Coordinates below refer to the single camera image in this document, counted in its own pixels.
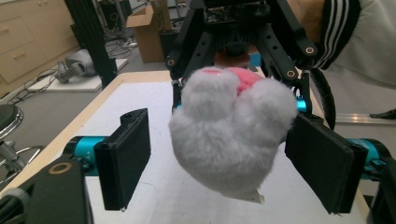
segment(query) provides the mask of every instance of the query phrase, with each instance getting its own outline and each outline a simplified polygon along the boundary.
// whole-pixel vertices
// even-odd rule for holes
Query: striped sleeve
[[[315,67],[327,69],[352,36],[361,12],[359,0],[326,0]]]

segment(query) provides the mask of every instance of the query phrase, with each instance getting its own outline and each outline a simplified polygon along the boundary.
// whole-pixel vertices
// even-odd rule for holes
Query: wooden drawer
[[[21,17],[0,21],[0,54],[34,40]]]
[[[0,76],[9,83],[46,61],[37,43],[33,41],[0,55]]]

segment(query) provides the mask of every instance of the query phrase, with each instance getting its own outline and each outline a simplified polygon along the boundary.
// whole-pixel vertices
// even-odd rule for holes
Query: pink fabric
[[[262,79],[262,77],[260,77],[259,75],[257,75],[256,73],[247,70],[245,68],[240,68],[240,67],[229,67],[226,68],[226,70],[229,70],[233,73],[235,73],[240,80],[240,84],[238,86],[238,95],[247,89],[250,89],[254,83],[256,83],[258,80]]]

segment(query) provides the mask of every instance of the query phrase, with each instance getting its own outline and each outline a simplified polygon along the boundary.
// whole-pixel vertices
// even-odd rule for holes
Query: white fur
[[[206,187],[228,195],[257,189],[297,115],[291,90],[264,78],[237,96],[238,77],[195,72],[169,123],[179,164]]]

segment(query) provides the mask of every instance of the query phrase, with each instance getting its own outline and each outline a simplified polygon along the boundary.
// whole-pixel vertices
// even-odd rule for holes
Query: cabinet
[[[78,48],[64,0],[0,4],[0,96]]]

